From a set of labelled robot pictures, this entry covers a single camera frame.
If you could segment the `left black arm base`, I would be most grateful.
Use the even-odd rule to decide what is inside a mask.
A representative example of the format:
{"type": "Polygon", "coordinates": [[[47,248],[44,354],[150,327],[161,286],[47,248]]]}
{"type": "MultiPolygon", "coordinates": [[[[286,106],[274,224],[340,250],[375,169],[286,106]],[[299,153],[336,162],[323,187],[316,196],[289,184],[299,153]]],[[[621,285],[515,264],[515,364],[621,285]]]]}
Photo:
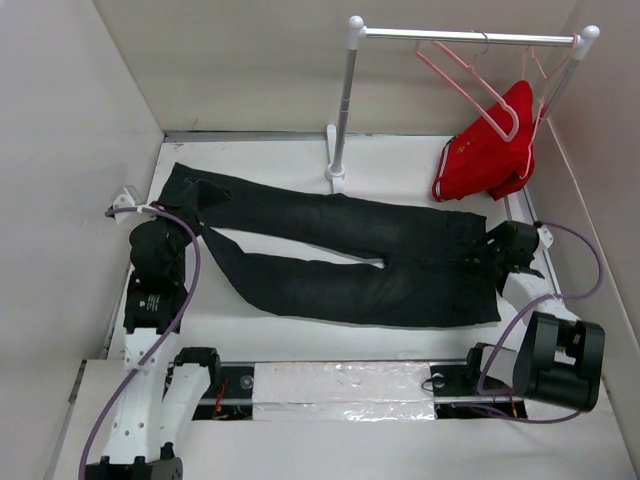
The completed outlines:
{"type": "Polygon", "coordinates": [[[252,420],[255,366],[255,363],[223,363],[220,382],[205,392],[192,419],[194,421],[252,420]]]}

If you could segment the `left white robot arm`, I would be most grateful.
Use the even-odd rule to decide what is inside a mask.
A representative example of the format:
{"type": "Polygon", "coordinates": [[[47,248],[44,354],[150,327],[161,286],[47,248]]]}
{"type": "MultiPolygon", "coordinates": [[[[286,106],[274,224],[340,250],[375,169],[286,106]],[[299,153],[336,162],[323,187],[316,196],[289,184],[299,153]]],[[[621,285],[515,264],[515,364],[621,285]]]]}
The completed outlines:
{"type": "Polygon", "coordinates": [[[89,436],[95,438],[108,413],[115,414],[109,439],[96,463],[88,440],[79,461],[81,479],[180,479],[178,442],[202,396],[222,387],[220,357],[211,347],[183,348],[181,320],[195,293],[184,285],[187,246],[197,247],[197,219],[175,207],[136,205],[119,194],[107,211],[118,223],[135,213],[151,215],[132,232],[125,298],[126,376],[89,436]]]}

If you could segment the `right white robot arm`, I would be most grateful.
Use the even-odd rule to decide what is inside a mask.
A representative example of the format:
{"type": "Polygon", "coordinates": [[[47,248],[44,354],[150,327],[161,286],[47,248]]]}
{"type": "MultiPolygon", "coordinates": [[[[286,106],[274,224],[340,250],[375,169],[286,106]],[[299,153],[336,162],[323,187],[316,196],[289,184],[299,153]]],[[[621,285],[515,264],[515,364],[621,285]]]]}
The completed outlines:
{"type": "Polygon", "coordinates": [[[604,329],[581,320],[567,307],[567,300],[592,297],[604,280],[604,265],[596,247],[581,233],[568,227],[535,221],[505,221],[475,242],[469,259],[491,266],[501,288],[499,293],[518,310],[487,359],[462,369],[462,381],[473,393],[485,396],[514,395],[570,409],[575,416],[597,404],[604,357],[604,329]],[[597,278],[593,287],[578,294],[553,293],[545,277],[531,268],[535,254],[550,248],[551,229],[581,240],[594,256],[597,278]],[[494,387],[499,379],[493,364],[515,327],[528,317],[526,331],[515,357],[509,386],[494,387]]]}

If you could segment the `black trousers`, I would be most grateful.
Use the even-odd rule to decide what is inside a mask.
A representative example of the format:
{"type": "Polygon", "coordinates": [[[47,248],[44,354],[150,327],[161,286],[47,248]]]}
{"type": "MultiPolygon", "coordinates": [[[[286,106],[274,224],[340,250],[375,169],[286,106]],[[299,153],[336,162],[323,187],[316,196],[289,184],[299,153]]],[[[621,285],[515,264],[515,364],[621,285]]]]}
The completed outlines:
{"type": "Polygon", "coordinates": [[[159,203],[199,222],[221,272],[254,307],[279,316],[397,328],[497,322],[490,269],[472,260],[483,216],[308,194],[178,164],[159,203]],[[248,253],[227,230],[346,255],[345,264],[248,253]]]}

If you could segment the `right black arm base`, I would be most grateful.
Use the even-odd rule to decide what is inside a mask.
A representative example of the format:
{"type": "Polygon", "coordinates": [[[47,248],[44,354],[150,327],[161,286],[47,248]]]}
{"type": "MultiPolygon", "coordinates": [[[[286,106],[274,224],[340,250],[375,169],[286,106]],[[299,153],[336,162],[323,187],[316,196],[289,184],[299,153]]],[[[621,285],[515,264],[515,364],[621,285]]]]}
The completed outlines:
{"type": "Polygon", "coordinates": [[[429,364],[429,374],[421,389],[433,395],[437,420],[485,419],[492,417],[527,419],[524,401],[510,395],[484,395],[478,382],[493,345],[477,343],[464,360],[429,364]]]}

